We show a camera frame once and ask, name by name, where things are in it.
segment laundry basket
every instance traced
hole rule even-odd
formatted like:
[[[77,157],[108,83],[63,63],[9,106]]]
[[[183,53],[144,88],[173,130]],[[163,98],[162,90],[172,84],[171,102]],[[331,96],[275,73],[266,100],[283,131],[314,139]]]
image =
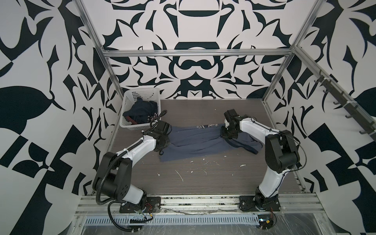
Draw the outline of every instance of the laundry basket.
[[[129,111],[135,104],[137,98],[141,97],[144,101],[154,101],[158,104],[158,115],[161,113],[161,99],[159,98],[159,88],[137,88],[128,90],[124,93],[123,105],[121,107],[120,126],[129,130],[143,130],[150,127],[150,123],[132,125],[123,116],[123,113]]]

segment black and white patterned wall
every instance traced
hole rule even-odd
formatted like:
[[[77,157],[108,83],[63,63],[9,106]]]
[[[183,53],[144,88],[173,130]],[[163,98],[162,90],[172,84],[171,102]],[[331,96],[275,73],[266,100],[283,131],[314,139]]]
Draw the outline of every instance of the black and white patterned wall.
[[[289,48],[314,0],[84,0],[106,50]],[[111,58],[163,99],[262,98],[283,56]]]
[[[158,87],[162,99],[262,98],[283,56],[112,57],[126,91]]]
[[[314,0],[84,0],[108,50],[284,48]]]
[[[71,0],[0,3],[1,234],[71,223],[121,100]]]
[[[303,49],[331,74],[369,114],[375,116],[374,41],[376,2],[328,0]],[[370,203],[376,198],[376,143],[317,78],[294,57],[267,100],[279,129],[289,129],[308,154],[300,172],[316,192],[338,233],[376,232]],[[301,164],[305,162],[299,150]]]

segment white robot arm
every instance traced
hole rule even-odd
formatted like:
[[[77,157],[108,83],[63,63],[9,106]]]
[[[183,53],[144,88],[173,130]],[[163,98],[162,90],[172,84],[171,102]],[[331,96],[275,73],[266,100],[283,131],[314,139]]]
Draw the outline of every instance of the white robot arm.
[[[265,145],[265,161],[268,165],[261,184],[256,189],[253,205],[240,204],[240,209],[265,210],[277,201],[278,189],[286,174],[300,161],[294,137],[288,130],[279,131],[264,126],[249,116],[239,116],[234,109],[224,113],[225,126],[221,129],[222,138],[236,139],[238,133],[246,132]]]
[[[111,200],[132,203],[134,210],[143,209],[146,204],[146,192],[130,183],[132,167],[148,152],[161,152],[170,144],[168,130],[170,125],[158,121],[152,128],[145,131],[143,137],[117,153],[106,153],[97,170],[92,184],[97,191],[97,204],[102,205]],[[110,198],[100,200],[103,193]]]

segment metal rail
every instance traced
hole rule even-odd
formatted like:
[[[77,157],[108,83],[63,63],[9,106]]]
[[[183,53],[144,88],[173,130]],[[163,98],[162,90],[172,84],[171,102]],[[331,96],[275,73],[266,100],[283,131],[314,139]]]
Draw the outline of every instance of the metal rail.
[[[248,56],[288,55],[289,48],[280,49],[192,49],[192,50],[104,50],[105,57],[139,56]]]
[[[184,213],[243,214],[239,210],[239,196],[254,194],[213,194],[213,195],[148,195],[161,197],[160,214],[177,215]],[[283,213],[325,213],[314,193],[281,193],[279,202]],[[119,204],[111,206],[114,215],[119,214]],[[95,196],[83,196],[75,215],[107,215],[107,204],[97,205]]]
[[[109,63],[108,59],[104,56],[103,50],[102,50],[102,44],[100,43],[100,40],[98,38],[98,35],[94,29],[94,26],[90,20],[89,14],[86,11],[85,5],[83,4],[82,0],[74,0],[74,3],[76,4],[76,8],[80,14],[81,20],[88,30],[88,34],[93,41],[93,44],[95,46],[95,49],[97,50],[97,53],[99,55],[100,60],[102,61],[106,71],[108,72],[110,79],[115,86],[115,90],[117,94],[119,95],[120,99],[123,99],[123,89],[120,86],[119,80],[117,79],[114,71],[112,70],[111,64]]]
[[[309,12],[306,20],[303,23],[303,26],[301,27],[298,35],[296,36],[294,42],[292,43],[290,49],[292,50],[295,46],[300,45],[300,43],[303,41],[304,37],[307,35],[308,30],[311,28],[312,24],[315,22],[317,15],[321,9],[321,7],[326,3],[327,0],[316,0],[316,2],[313,4],[313,7],[311,11]],[[294,54],[293,52],[285,57],[285,60],[281,63],[281,66],[279,67],[276,75],[273,77],[273,80],[271,81],[270,86],[266,90],[264,97],[262,100],[266,102],[268,98],[273,93],[274,89],[276,88],[279,80],[281,79],[284,71],[287,69],[288,65],[290,64],[291,60],[293,59]]]

